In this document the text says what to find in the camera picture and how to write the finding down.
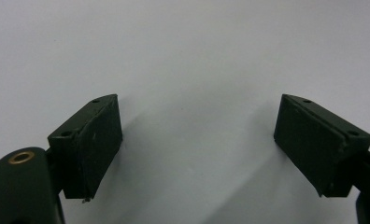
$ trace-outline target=white background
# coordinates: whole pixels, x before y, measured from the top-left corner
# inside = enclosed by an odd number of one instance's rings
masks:
[[[0,1],[0,158],[111,93],[121,151],[67,223],[357,223],[273,131],[288,93],[370,133],[370,0]]]

